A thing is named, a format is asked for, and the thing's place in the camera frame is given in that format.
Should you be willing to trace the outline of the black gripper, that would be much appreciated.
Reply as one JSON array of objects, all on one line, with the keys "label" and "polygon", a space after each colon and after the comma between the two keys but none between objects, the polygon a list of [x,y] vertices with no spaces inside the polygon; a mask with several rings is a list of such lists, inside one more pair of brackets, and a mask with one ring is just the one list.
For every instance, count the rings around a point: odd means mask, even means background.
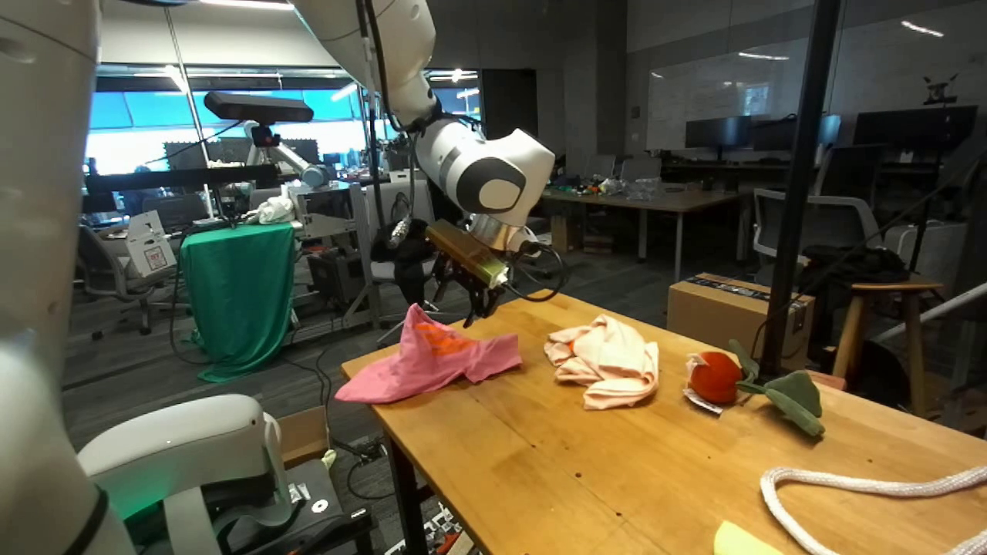
[{"label": "black gripper", "polygon": [[470,294],[470,314],[487,318],[508,284],[508,267],[479,237],[454,221],[428,221],[428,243],[438,251],[442,268]]}]

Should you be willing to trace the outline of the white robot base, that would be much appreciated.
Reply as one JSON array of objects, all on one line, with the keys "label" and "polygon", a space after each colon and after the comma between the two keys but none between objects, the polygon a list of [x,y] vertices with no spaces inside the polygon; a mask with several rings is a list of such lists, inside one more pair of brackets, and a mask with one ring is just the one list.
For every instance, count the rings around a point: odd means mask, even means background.
[{"label": "white robot base", "polygon": [[132,555],[126,523],[164,505],[179,555],[218,553],[208,489],[267,480],[221,526],[293,516],[281,430],[251,395],[214,395],[132,417],[74,452],[60,389],[30,335],[0,339],[0,555]]}]

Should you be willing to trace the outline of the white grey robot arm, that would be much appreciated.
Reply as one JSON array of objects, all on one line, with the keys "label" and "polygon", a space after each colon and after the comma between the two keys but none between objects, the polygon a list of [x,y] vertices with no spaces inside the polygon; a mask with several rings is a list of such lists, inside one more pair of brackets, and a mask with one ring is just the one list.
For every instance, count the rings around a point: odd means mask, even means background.
[{"label": "white grey robot arm", "polygon": [[487,318],[511,282],[511,259],[533,243],[527,216],[543,199],[554,155],[525,129],[485,139],[442,111],[427,66],[435,23],[427,0],[289,0],[310,35],[409,139],[424,175],[467,216],[433,221],[428,240]]}]

